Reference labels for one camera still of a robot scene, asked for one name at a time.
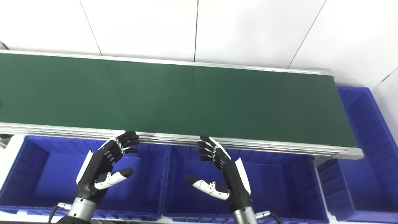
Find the white tile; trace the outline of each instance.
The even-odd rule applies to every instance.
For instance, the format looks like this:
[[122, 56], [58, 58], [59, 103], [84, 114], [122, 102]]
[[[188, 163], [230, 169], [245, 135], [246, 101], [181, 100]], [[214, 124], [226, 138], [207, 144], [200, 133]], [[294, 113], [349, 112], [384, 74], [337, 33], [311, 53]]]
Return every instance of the white tile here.
[[329, 0], [290, 68], [331, 69], [373, 87], [398, 65], [398, 1]]
[[196, 61], [287, 68], [324, 0], [199, 0]]
[[0, 39], [12, 50], [98, 55], [79, 0], [0, 0]]
[[192, 61], [196, 0], [82, 0], [103, 55]]

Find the cable connector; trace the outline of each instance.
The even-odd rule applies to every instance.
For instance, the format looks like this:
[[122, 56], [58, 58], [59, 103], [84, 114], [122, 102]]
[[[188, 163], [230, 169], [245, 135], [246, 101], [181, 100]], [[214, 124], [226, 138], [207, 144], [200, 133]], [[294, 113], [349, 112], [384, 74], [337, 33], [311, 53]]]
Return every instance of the cable connector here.
[[264, 218], [264, 217], [269, 216], [269, 215], [271, 215], [270, 211], [257, 212], [256, 213], [256, 219]]
[[71, 204], [67, 204], [67, 203], [63, 203], [63, 202], [58, 203], [57, 206], [59, 208], [63, 208], [63, 209], [68, 210], [68, 211], [72, 208]]

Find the aluminum frame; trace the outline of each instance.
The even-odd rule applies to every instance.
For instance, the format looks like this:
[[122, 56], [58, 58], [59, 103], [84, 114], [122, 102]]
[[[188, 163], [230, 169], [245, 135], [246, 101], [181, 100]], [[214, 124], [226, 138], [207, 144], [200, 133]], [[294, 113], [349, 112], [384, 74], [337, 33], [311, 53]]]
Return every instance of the aluminum frame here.
[[[47, 126], [37, 124], [17, 124], [0, 122], [0, 133], [11, 135], [48, 136], [59, 138], [81, 138], [92, 140], [107, 140], [111, 136], [121, 134], [122, 130], [96, 128], [74, 128], [63, 126]], [[165, 145], [196, 146], [199, 136], [137, 132], [140, 142]], [[227, 149], [250, 151], [267, 151], [275, 153], [292, 153], [312, 155], [319, 164], [327, 159], [362, 159], [360, 148], [342, 147], [306, 143], [291, 143], [281, 141], [264, 141], [236, 138], [214, 138]]]

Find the black robotic finger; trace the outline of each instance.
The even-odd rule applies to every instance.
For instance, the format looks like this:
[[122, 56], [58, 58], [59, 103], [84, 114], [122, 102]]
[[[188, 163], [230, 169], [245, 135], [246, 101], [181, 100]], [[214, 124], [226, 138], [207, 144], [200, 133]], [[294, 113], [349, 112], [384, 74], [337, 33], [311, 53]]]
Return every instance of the black robotic finger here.
[[199, 154], [206, 154], [209, 156], [214, 156], [214, 153], [212, 151], [205, 149], [205, 148], [197, 149], [196, 152]]
[[201, 161], [214, 161], [214, 158], [208, 155], [203, 155], [200, 157]]
[[138, 139], [138, 135], [135, 133], [135, 131], [126, 131], [125, 133], [117, 136], [116, 138], [119, 139], [119, 141], [123, 140], [124, 138], [129, 138], [135, 136]]
[[213, 147], [216, 147], [216, 143], [217, 142], [215, 142], [211, 137], [209, 137], [209, 136], [204, 136], [204, 135], [201, 135], [200, 136], [200, 139], [202, 140], [202, 141], [205, 141], [205, 142], [207, 142], [207, 143], [209, 143], [211, 146], [213, 146]]
[[138, 152], [138, 149], [137, 149], [137, 148], [130, 148], [130, 147], [127, 147], [127, 148], [124, 148], [123, 151], [124, 151], [125, 153], [137, 153], [137, 152]]
[[121, 142], [123, 147], [128, 147], [131, 145], [138, 145], [139, 143], [140, 143], [140, 140], [138, 140], [138, 139], [128, 139], [124, 142]]
[[206, 148], [206, 149], [208, 149], [210, 151], [214, 151], [215, 150], [215, 148], [213, 148], [213, 146], [211, 146], [209, 143], [206, 143], [204, 141], [197, 141], [196, 145], [199, 146], [199, 147]]
[[130, 140], [138, 140], [139, 136], [135, 132], [126, 132], [122, 135], [119, 135], [117, 139], [123, 145], [125, 142]]
[[109, 158], [109, 161], [113, 164], [117, 163], [123, 157], [123, 153], [120, 152]]

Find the green conveyor belt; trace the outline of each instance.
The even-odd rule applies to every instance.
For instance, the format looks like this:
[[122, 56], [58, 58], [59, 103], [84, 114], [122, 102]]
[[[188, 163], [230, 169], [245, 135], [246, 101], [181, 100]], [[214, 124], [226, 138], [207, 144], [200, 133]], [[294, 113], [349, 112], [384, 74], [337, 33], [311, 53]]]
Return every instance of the green conveyor belt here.
[[332, 76], [0, 54], [0, 121], [356, 147]]

